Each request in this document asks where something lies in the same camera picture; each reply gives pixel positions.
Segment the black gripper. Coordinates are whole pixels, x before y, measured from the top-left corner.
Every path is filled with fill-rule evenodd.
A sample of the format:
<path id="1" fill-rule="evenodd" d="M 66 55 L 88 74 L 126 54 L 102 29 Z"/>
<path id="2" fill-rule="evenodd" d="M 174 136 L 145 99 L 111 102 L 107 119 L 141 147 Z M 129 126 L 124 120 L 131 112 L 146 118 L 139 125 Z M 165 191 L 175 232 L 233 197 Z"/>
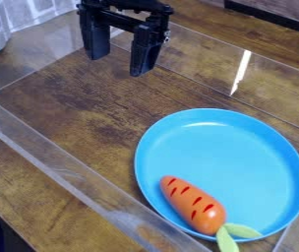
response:
<path id="1" fill-rule="evenodd" d="M 130 75 L 139 77 L 151 71 L 174 8 L 161 0 L 80 0 L 76 7 L 88 57 L 99 60 L 111 53 L 114 27 L 134 32 Z"/>

